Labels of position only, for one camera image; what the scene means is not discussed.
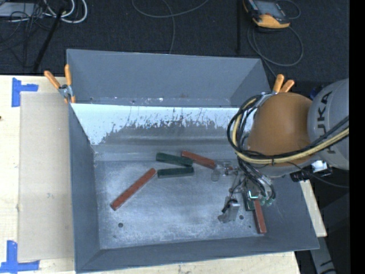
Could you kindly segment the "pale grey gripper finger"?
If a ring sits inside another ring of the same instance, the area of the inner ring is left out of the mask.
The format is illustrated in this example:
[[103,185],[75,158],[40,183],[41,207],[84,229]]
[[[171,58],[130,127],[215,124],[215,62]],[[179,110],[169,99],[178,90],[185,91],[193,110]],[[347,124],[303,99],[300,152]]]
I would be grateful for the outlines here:
[[236,198],[227,196],[225,198],[225,203],[223,209],[221,210],[221,214],[218,216],[218,220],[221,223],[235,221],[240,206],[241,205]]
[[233,169],[230,161],[217,161],[215,162],[213,171],[211,173],[211,180],[217,182],[221,177],[228,176]]

